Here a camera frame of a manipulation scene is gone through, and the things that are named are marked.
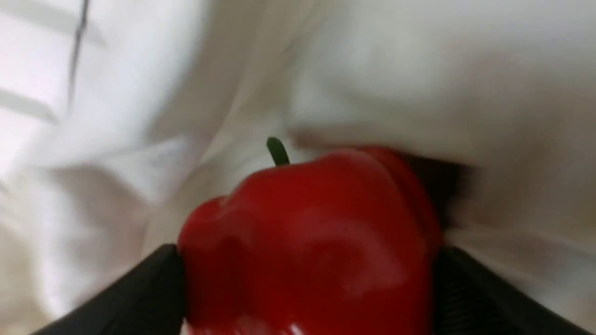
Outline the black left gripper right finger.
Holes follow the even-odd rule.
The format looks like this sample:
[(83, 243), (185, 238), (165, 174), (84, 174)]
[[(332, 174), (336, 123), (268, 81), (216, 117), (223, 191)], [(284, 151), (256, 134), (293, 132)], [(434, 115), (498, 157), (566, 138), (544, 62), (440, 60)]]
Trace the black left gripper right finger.
[(433, 266), (435, 335), (586, 335), (456, 247)]

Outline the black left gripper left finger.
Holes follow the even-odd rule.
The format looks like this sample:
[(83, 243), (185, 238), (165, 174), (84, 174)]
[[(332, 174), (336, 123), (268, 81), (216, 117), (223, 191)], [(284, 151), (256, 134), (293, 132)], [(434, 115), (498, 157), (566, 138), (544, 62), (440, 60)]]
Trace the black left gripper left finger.
[(39, 335), (178, 335), (185, 316), (183, 261), (174, 244), (156, 249)]

